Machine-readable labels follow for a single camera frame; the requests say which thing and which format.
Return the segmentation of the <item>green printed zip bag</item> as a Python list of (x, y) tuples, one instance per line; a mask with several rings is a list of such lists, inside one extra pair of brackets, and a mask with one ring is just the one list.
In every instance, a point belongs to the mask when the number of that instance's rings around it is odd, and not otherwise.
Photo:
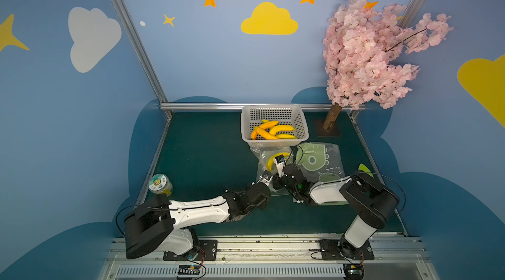
[(309, 182), (310, 201), (322, 206), (341, 206), (348, 202), (340, 188), (349, 177), (345, 175), (339, 146), (331, 143), (301, 143), (296, 164)]

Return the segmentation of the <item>white perforated plastic basket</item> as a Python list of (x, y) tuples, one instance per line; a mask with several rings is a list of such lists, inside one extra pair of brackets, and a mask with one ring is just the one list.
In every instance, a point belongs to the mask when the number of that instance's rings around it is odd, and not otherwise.
[(245, 106), (241, 136), (250, 147), (292, 147), (309, 139), (309, 127), (297, 105)]

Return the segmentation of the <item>yellow banana bag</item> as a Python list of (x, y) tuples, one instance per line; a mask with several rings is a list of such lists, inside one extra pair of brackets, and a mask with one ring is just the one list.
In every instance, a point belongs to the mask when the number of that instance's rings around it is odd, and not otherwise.
[(276, 137), (278, 139), (298, 139), (296, 136), (291, 134), (277, 134)]
[(280, 152), (276, 153), (275, 155), (272, 155), (269, 159), (268, 162), (266, 163), (266, 168), (269, 172), (272, 171), (273, 165), (274, 165), (274, 159), (278, 156), (283, 156), (285, 159), (289, 158), (289, 153), (288, 152)]
[(277, 135), (281, 131), (294, 131), (295, 128), (290, 125), (277, 125), (270, 129), (269, 133), (272, 135)]

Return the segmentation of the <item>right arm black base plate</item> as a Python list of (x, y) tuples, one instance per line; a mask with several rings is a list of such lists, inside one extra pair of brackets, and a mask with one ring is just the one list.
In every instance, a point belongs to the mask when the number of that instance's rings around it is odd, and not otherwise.
[(323, 260), (375, 260), (372, 246), (366, 241), (363, 246), (356, 248), (344, 238), (320, 239), (317, 241), (320, 246)]

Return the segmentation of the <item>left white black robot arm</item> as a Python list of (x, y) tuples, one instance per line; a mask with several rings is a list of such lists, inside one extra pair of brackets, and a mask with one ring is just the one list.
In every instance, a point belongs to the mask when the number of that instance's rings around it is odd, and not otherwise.
[(183, 256), (197, 248), (191, 227), (240, 221), (256, 208), (265, 209), (270, 199), (270, 189), (264, 183), (204, 201), (178, 202), (157, 195), (126, 215), (126, 257), (133, 260), (146, 256), (165, 240), (170, 243), (171, 252)]

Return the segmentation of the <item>clear zip bag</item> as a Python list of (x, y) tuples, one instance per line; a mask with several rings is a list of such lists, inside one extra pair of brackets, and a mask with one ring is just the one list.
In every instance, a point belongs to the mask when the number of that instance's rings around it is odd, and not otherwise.
[[(268, 159), (272, 156), (275, 155), (276, 153), (280, 152), (288, 152), (289, 153), (289, 158), (285, 159), (286, 163), (292, 163), (293, 162), (293, 153), (291, 151), (291, 147), (289, 146), (284, 146), (284, 147), (258, 147), (258, 146), (253, 146), (250, 148), (252, 153), (256, 156), (258, 159), (258, 167), (257, 167), (257, 172), (256, 172), (256, 180), (255, 183), (257, 184), (257, 180), (259, 177), (265, 172), (268, 171), (266, 168), (266, 163), (268, 162)], [(270, 172), (272, 175), (277, 175), (277, 169), (276, 165), (273, 165), (272, 171)]]

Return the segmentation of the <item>pink blossom artificial tree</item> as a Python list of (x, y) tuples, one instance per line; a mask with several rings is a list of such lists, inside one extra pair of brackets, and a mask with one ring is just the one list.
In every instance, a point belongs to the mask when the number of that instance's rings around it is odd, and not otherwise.
[(416, 78), (419, 67), (394, 60), (439, 45), (453, 29), (447, 14), (433, 18), (426, 13), (413, 28), (403, 28), (399, 22), (406, 6), (374, 7), (367, 0), (349, 0), (328, 20), (322, 56), (332, 108), (322, 124), (324, 133), (333, 130), (347, 106), (358, 110), (370, 101), (383, 109), (395, 106), (411, 90), (406, 83)]

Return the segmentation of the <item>small round labelled jar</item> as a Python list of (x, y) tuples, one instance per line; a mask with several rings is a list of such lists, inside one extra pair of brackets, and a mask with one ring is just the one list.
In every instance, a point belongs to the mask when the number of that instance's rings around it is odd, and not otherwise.
[(173, 185), (165, 174), (156, 174), (148, 182), (148, 189), (156, 195), (171, 196)]

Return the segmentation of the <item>orange banana bag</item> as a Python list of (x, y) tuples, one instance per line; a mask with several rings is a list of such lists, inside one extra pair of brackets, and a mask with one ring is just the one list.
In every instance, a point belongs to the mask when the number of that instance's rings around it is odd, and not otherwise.
[(259, 134), (261, 137), (264, 139), (278, 139), (275, 135), (270, 134), (266, 130), (260, 128), (260, 127), (255, 127), (255, 131), (257, 134)]
[[(257, 127), (260, 127), (260, 128), (262, 128), (264, 130), (267, 130), (267, 129), (270, 129), (270, 128), (276, 126), (277, 124), (278, 124), (278, 121), (269, 121), (269, 122), (265, 122), (265, 123), (263, 123), (263, 124), (261, 124), (260, 126), (257, 126)], [(251, 139), (255, 140), (258, 137), (258, 135), (259, 134), (256, 133), (255, 128), (254, 128), (253, 132), (251, 133)]]

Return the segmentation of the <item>green toy shovel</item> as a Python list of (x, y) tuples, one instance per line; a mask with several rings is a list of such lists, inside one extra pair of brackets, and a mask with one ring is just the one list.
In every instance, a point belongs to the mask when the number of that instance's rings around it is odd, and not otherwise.
[(366, 173), (369, 176), (373, 177), (373, 172), (364, 164), (360, 164), (358, 167), (358, 171), (362, 173)]

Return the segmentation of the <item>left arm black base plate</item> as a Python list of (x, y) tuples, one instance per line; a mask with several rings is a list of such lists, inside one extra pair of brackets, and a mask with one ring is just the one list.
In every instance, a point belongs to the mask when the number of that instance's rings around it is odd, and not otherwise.
[(215, 261), (218, 250), (218, 241), (216, 239), (202, 240), (189, 252), (177, 255), (170, 251), (165, 251), (164, 261), (195, 261), (206, 262)]

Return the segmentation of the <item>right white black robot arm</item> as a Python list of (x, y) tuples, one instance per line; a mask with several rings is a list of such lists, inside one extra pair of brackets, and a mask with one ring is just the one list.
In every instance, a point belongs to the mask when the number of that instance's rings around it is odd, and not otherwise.
[(338, 244), (339, 252), (347, 258), (356, 256), (369, 238), (385, 227), (400, 203), (392, 190), (365, 172), (337, 181), (310, 183), (296, 164), (281, 164), (271, 182), (275, 190), (285, 188), (297, 202), (308, 206), (348, 204), (356, 218)]

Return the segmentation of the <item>aluminium front rail frame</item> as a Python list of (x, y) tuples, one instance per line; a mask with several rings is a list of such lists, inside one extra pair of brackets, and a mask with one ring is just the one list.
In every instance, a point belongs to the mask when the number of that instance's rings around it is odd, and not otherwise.
[(418, 237), (377, 233), (356, 258), (326, 251), (338, 234), (226, 235), (201, 239), (206, 258), (168, 257), (168, 244), (135, 260), (114, 239), (99, 279), (438, 279)]

